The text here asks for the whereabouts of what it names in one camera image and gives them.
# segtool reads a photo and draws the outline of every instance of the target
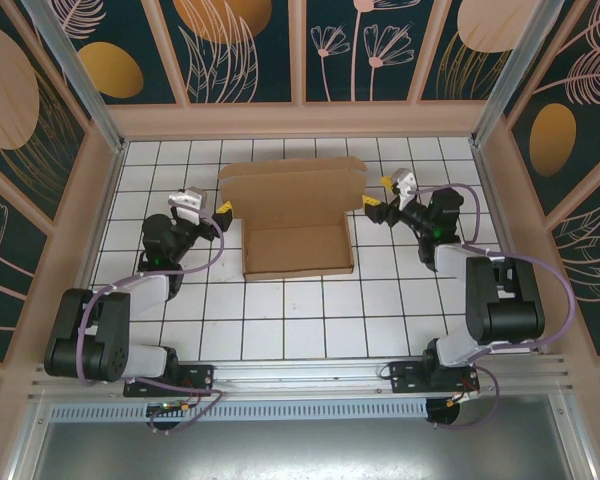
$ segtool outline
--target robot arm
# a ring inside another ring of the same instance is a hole
[[[496,343],[519,343],[544,332],[544,313],[533,267],[528,262],[492,258],[462,247],[456,233],[463,197],[452,188],[433,192],[427,206],[414,197],[413,174],[406,169],[384,177],[397,197],[389,204],[363,197],[374,223],[406,224],[418,240],[420,261],[466,286],[466,328],[434,339],[424,357],[441,367],[462,367]]]
[[[192,206],[198,210],[205,207],[207,194],[196,188],[180,190],[170,195],[169,199],[178,203]],[[180,261],[193,247],[198,238],[212,241],[217,238],[215,229],[200,216],[190,210],[171,207],[169,218],[161,213],[147,217],[142,223],[142,244],[144,252],[138,262],[138,271],[155,272],[172,270],[169,275],[169,300],[172,299],[182,285]],[[213,220],[226,232],[233,221],[231,203],[226,202],[212,216]]]
[[[197,210],[205,206],[206,194],[195,188],[178,191],[169,197]],[[129,322],[148,308],[171,300],[182,284],[180,261],[199,237],[212,240],[214,228],[189,210],[172,207],[173,221],[166,215],[152,215],[142,225],[145,251],[138,262],[139,272],[173,271],[173,275],[138,278],[124,288],[102,296],[92,310],[82,349],[85,377],[114,382],[122,377],[163,377],[177,384],[178,357],[172,348],[129,345]],[[226,203],[212,218],[223,232],[233,219],[231,204]],[[44,365],[49,375],[77,377],[76,351],[78,328],[86,304],[93,292],[70,289],[58,308],[47,345]]]

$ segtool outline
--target box lid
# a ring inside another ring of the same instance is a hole
[[[235,218],[286,228],[337,223],[361,208],[366,170],[357,157],[271,160],[227,165],[218,178]]]

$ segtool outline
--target open cardboard box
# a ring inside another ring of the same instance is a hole
[[[347,212],[362,207],[366,170],[356,157],[224,167],[218,176],[222,199],[243,220],[245,279],[353,272]]]

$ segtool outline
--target purple cable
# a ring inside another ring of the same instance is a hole
[[[135,378],[133,379],[133,381],[136,382],[140,382],[140,383],[144,383],[146,385],[153,385],[154,387],[159,387],[159,388],[164,388],[165,390],[173,390],[174,392],[182,392],[182,393],[187,393],[189,395],[209,395],[210,393],[215,393],[216,395],[218,395],[213,402],[209,403],[209,405],[207,405],[206,407],[204,407],[202,410],[200,410],[193,418],[187,420],[186,422],[180,422],[178,425],[176,425],[175,427],[169,429],[169,430],[158,430],[158,428],[155,426],[154,424],[154,420],[156,419],[156,417],[158,415],[160,415],[161,412],[160,410],[156,410],[151,417],[149,417],[149,426],[151,426],[151,429],[153,430],[153,433],[158,433],[161,432],[162,435],[170,435],[172,433],[178,433],[181,432],[183,430],[186,430],[187,428],[191,427],[194,423],[196,423],[198,421],[198,419],[200,419],[200,417],[204,416],[207,414],[207,412],[209,410],[211,410],[213,407],[216,406],[216,404],[222,400],[222,397],[224,397],[224,392],[222,390],[204,390],[204,389],[200,389],[200,388],[186,388],[186,387],[176,387],[173,385],[167,385],[164,383],[160,383],[160,382],[156,382],[155,380],[151,380],[149,378]]]
[[[480,372],[484,372],[487,375],[489,375],[489,377],[491,377],[491,381],[493,381],[493,386],[496,389],[496,396],[494,398],[493,407],[491,407],[491,411],[488,414],[486,414],[483,418],[478,420],[477,422],[470,423],[468,425],[443,425],[441,423],[435,423],[434,427],[445,428],[447,430],[467,430],[469,428],[474,428],[474,427],[479,427],[481,425],[484,425],[485,423],[487,423],[489,420],[491,420],[493,418],[493,416],[495,415],[496,410],[498,408],[498,404],[500,403],[500,384],[498,383],[496,376],[493,373],[491,373],[491,371],[487,370],[484,367],[480,367],[479,365],[474,365],[474,368]]]
[[[196,273],[196,272],[200,272],[202,270],[206,270],[207,268],[211,267],[211,265],[213,265],[214,263],[216,263],[218,261],[218,259],[224,252],[224,234],[223,234],[220,226],[216,223],[216,221],[213,218],[211,218],[210,215],[208,215],[196,208],[190,207],[189,205],[183,205],[180,203],[176,203],[176,202],[173,202],[172,200],[169,200],[169,205],[175,206],[178,208],[183,208],[185,210],[189,210],[191,212],[197,213],[198,215],[200,215],[200,217],[203,220],[206,220],[207,222],[209,222],[209,224],[211,224],[211,226],[214,228],[214,230],[218,233],[218,236],[220,239],[220,248],[218,250],[218,253],[216,254],[215,257],[213,257],[211,260],[209,260],[209,262],[206,265],[202,265],[200,267],[195,267],[195,268],[191,268],[189,270],[183,270],[181,272],[177,272],[177,275],[186,275],[189,273]],[[118,280],[117,282],[113,282],[112,284],[101,288],[100,290],[98,290],[98,292],[95,295],[93,295],[93,297],[91,297],[91,300],[89,300],[89,302],[87,303],[87,306],[84,309],[84,313],[82,314],[82,320],[80,321],[80,326],[78,327],[78,340],[76,342],[76,373],[78,374],[78,379],[80,380],[80,382],[82,382],[83,385],[90,386],[90,385],[93,385],[93,383],[94,383],[94,382],[91,382],[86,379],[86,377],[84,376],[84,368],[82,365],[82,351],[84,349],[85,330],[87,327],[87,323],[89,322],[89,315],[91,315],[91,311],[93,310],[93,307],[96,305],[96,303],[98,302],[100,297],[102,297],[106,293],[109,293],[112,290],[116,290],[121,287],[125,287],[141,278],[153,277],[156,275],[174,275],[174,272],[171,270],[165,270],[165,271],[158,271],[158,272],[136,273],[135,275],[132,275],[127,278],[123,278],[122,280]],[[161,385],[161,386],[163,388],[168,387],[168,385]]]
[[[476,193],[476,191],[473,188],[471,188],[469,185],[467,185],[465,183],[450,183],[448,185],[442,185],[440,187],[431,187],[431,188],[423,188],[422,190],[420,190],[420,189],[413,190],[411,193],[420,195],[423,193],[437,192],[438,190],[443,190],[443,189],[449,188],[449,187],[464,188],[465,190],[468,190],[476,202],[476,228],[473,231],[473,238],[471,240],[469,240],[469,242],[467,242],[467,243],[476,243],[478,241],[478,233],[480,232],[480,200],[478,199],[478,194]]]

